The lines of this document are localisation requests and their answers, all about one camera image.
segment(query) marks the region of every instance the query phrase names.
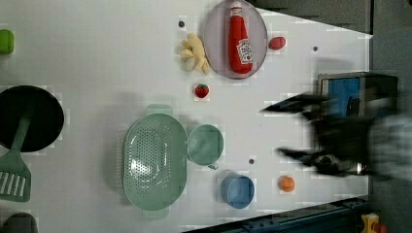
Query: ketchup label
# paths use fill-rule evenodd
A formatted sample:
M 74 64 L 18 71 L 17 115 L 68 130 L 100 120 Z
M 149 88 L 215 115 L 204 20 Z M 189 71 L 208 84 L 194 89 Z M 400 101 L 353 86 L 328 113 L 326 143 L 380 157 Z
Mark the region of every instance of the ketchup label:
M 248 39 L 243 39 L 239 41 L 237 51 L 239 53 L 240 62 L 242 64 L 249 64 L 253 62 L 252 48 Z
M 241 17 L 242 16 L 242 8 L 232 8 L 230 10 L 231 17 Z

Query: black frying pan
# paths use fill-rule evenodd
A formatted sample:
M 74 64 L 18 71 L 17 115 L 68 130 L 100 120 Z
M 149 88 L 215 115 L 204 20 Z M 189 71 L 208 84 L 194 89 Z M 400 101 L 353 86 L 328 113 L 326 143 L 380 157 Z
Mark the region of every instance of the black frying pan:
M 3 147 L 11 147 L 20 118 L 28 105 L 35 106 L 22 152 L 42 150 L 60 135 L 64 114 L 57 99 L 36 86 L 15 86 L 0 93 L 0 144 Z

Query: green spatula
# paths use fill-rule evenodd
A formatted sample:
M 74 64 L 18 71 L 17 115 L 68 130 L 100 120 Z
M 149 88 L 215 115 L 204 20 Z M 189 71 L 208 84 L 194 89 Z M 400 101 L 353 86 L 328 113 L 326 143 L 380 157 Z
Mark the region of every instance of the green spatula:
M 27 202 L 30 200 L 31 173 L 20 155 L 30 125 L 33 107 L 29 107 L 18 123 L 9 152 L 0 157 L 0 199 Z

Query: purple plate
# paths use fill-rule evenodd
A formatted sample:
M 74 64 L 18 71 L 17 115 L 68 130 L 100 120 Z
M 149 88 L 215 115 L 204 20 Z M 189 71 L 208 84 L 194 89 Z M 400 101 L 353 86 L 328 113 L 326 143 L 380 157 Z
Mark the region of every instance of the purple plate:
M 267 52 L 267 30 L 263 18 L 250 3 L 237 0 L 243 7 L 249 41 L 253 51 L 254 66 L 248 74 L 234 73 L 229 64 L 227 40 L 230 28 L 230 5 L 235 0 L 226 0 L 209 14 L 203 29 L 203 44 L 211 67 L 219 74 L 231 79 L 246 79 L 262 65 Z

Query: small cup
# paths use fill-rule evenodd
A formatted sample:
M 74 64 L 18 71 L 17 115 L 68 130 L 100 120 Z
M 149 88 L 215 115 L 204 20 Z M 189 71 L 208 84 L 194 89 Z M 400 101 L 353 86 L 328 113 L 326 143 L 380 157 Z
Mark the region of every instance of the small cup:
M 15 35 L 7 29 L 0 30 L 0 54 L 10 54 L 15 50 Z
M 190 161 L 217 170 L 219 165 L 216 161 L 221 157 L 222 152 L 223 135 L 217 127 L 203 124 L 189 134 L 188 158 Z
M 248 177 L 230 174 L 222 181 L 221 196 L 234 209 L 244 209 L 254 199 L 254 182 Z

